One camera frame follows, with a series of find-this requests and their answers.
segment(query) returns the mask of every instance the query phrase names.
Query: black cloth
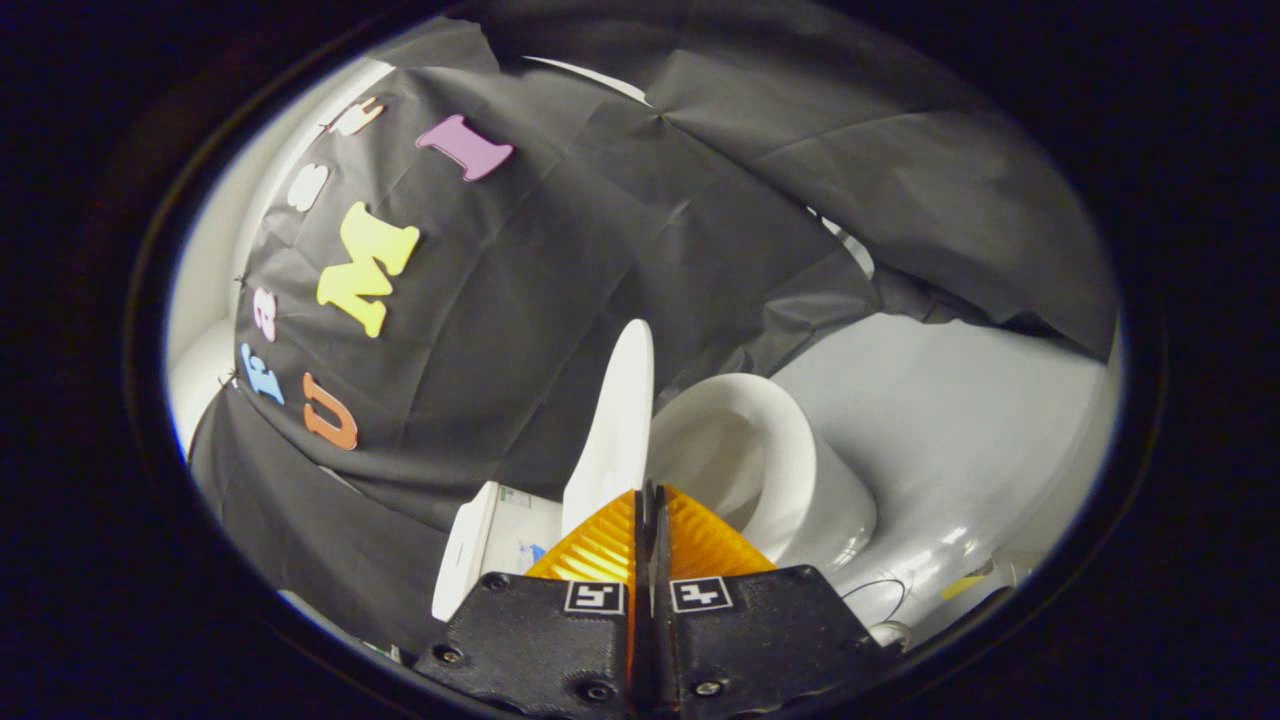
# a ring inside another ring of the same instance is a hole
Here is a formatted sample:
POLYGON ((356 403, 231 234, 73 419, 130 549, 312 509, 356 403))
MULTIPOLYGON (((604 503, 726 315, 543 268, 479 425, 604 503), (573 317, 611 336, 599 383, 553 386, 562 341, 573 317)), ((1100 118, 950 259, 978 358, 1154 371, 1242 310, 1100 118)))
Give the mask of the black cloth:
MULTIPOLYGON (((636 86, 672 126, 849 229, 877 266, 1107 357, 1119 293, 1070 183, 989 100, 874 28, 805 0, 495 0, 453 15, 480 23, 499 60, 636 86)), ((886 310, 914 315, 922 292, 886 310)))
POLYGON ((274 588, 379 647, 420 652, 448 533, 343 486, 228 386, 191 450, 210 511, 274 588))

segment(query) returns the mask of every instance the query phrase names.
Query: toilet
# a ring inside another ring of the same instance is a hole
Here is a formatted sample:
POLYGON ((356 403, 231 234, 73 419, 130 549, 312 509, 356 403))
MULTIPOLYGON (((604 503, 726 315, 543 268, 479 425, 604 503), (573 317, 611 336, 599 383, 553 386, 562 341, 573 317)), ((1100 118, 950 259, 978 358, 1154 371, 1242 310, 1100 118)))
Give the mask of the toilet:
POLYGON ((749 374, 708 378, 653 418, 653 336, 631 320, 604 373, 563 502, 489 480, 449 530, 431 615, 448 620, 485 573, 526 573, 547 550, 646 477, 707 506, 774 565, 844 566, 876 505, 813 433, 795 400, 749 374))
POLYGON ((774 382, 732 373, 653 419, 646 474, 721 516, 774 565, 847 564, 876 529, 867 487, 774 382))

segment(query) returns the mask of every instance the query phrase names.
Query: toilet lid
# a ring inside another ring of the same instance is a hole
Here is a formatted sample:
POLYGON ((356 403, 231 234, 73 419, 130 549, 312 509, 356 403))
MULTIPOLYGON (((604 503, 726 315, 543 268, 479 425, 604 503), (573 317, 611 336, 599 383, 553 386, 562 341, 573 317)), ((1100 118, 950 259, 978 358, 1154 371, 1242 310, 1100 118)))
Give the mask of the toilet lid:
POLYGON ((649 323, 631 320, 613 346, 586 445, 564 486, 562 537, 644 484, 652 415, 653 334, 649 323))

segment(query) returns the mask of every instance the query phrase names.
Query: yellow letter m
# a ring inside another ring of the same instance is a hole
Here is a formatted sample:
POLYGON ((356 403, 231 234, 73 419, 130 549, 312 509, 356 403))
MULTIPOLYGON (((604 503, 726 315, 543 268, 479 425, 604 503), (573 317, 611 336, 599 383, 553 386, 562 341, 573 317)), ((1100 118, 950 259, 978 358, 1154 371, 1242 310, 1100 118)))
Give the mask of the yellow letter m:
POLYGON ((381 261, 388 275, 401 274, 417 245, 417 228, 384 223, 370 215, 364 202, 356 202, 342 219, 338 236, 351 255, 351 263, 330 265, 320 273, 316 301, 342 307, 365 325, 365 334, 378 337, 387 319, 387 305, 381 300, 370 302, 361 296, 390 295, 392 283, 374 260, 381 261))

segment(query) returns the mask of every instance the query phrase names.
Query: colorful foam letter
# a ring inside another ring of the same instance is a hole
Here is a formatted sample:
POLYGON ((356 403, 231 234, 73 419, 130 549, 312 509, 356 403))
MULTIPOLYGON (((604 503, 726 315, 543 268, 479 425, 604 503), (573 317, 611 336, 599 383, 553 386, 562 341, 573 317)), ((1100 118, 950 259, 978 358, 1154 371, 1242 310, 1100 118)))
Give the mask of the colorful foam letter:
POLYGON ((347 406, 338 401, 337 397, 325 392, 325 389, 316 384, 315 378, 311 373, 302 374, 302 395, 307 400, 315 400, 320 405, 329 409, 330 413, 338 416, 340 425, 334 427, 329 424, 328 420, 316 413, 315 407, 307 402, 302 407, 302 421, 307 425, 307 429, 315 434, 325 438, 326 441, 334 443, 342 450, 355 450, 356 448, 356 419, 351 416, 351 411, 347 406))
POLYGON ((253 324, 268 342, 275 342, 275 296, 261 287, 253 291, 253 324))
POLYGON ((424 132, 413 145, 444 152, 466 170, 462 179, 475 182, 497 169, 516 149, 489 142, 463 124, 465 120, 462 115, 452 115, 424 132))
POLYGON ((370 97, 364 102, 347 108, 347 111, 343 113, 342 117, 333 123, 333 127, 329 128, 329 132, 337 131, 347 137, 351 137, 357 132, 360 132, 361 129, 364 129, 365 126, 374 122, 374 118, 381 115, 383 110, 387 109, 387 105, 379 105, 372 110, 370 110, 369 106, 374 104, 374 100, 378 99, 370 97))
POLYGON ((275 379, 275 373, 266 369, 261 357, 253 357, 250 354, 247 342, 241 343, 241 360, 244 361, 244 375, 248 377, 248 384, 253 392, 269 395, 284 405, 284 393, 280 392, 280 382, 275 379))
POLYGON ((419 232, 413 225, 397 228, 369 214, 364 202, 347 210, 338 228, 342 245, 351 255, 346 265, 330 265, 320 273, 316 301, 333 302, 365 325, 365 334, 378 337, 387 319, 387 305, 380 300, 367 301, 361 295, 390 295, 392 283, 378 269, 380 260, 387 274, 398 275, 417 246, 419 232))
POLYGON ((294 210, 306 213, 316 204, 316 197, 320 196, 320 190, 328 179, 329 168, 315 163, 302 165, 298 174, 293 177, 293 183, 289 184, 289 192, 284 195, 284 201, 294 210))

